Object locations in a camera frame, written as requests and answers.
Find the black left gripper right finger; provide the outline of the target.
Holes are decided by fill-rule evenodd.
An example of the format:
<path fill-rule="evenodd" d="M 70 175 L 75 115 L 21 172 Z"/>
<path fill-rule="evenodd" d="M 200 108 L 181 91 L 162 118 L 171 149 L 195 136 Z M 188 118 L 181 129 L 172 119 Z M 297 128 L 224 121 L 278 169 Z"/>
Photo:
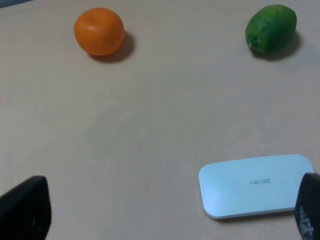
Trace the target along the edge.
<path fill-rule="evenodd" d="M 300 183 L 294 216 L 303 240 L 320 239 L 320 175 L 306 173 Z"/>

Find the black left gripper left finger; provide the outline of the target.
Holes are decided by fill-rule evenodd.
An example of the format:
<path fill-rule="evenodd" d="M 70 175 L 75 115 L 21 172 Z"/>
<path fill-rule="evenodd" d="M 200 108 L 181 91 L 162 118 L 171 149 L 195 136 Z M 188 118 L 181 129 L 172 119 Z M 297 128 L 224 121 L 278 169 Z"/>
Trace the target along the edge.
<path fill-rule="evenodd" d="M 51 222 L 51 200 L 45 176 L 32 176 L 0 197 L 2 240 L 44 240 Z"/>

